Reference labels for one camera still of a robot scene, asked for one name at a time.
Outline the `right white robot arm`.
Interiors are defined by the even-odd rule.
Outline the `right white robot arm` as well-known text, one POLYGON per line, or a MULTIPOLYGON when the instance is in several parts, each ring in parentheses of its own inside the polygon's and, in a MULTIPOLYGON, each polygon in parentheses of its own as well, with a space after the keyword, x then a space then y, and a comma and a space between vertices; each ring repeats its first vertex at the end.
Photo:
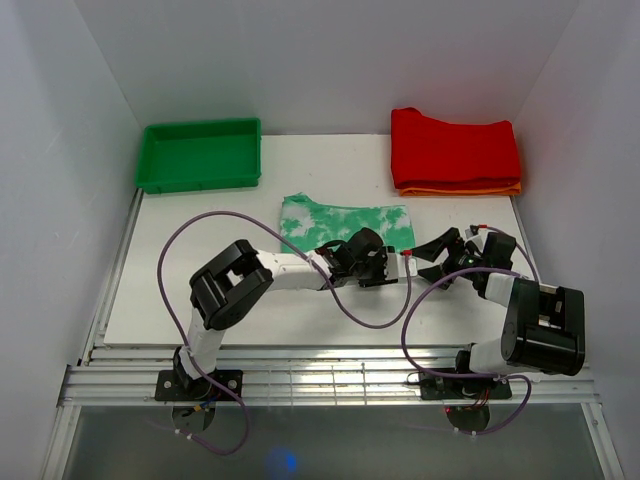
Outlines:
POLYGON ((516 374, 575 376, 582 370, 584 294, 513 271, 512 255, 522 250, 515 237, 485 224, 470 226, 465 236, 451 227, 411 250, 413 257, 433 264, 418 271, 430 290, 446 290, 464 278, 480 298, 506 309, 496 339, 460 350, 451 372, 426 369, 426 376, 451 379, 458 394, 474 397, 488 381, 516 374))

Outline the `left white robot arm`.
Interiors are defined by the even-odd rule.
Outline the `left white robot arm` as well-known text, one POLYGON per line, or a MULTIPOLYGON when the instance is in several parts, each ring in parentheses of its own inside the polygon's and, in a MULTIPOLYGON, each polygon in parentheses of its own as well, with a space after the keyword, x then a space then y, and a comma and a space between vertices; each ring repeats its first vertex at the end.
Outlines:
POLYGON ((190 399, 205 397, 225 332, 243 320, 269 291, 323 291, 356 284, 379 287, 409 280, 411 260, 369 228, 349 240, 333 240, 299 256, 232 243, 190 279, 192 316, 187 344, 174 354, 178 388, 190 399))

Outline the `green white tie-dye trousers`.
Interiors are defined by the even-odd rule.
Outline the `green white tie-dye trousers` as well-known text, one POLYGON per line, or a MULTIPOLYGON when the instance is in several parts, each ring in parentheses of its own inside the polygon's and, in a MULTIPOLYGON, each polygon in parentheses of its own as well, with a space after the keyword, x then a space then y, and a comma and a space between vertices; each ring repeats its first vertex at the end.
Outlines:
POLYGON ((332 240, 349 240, 361 228, 377 233, 384 245, 412 249, 415 235, 405 205, 346 207, 313 201, 303 193, 287 196, 281 206, 280 235, 302 251, 332 240))

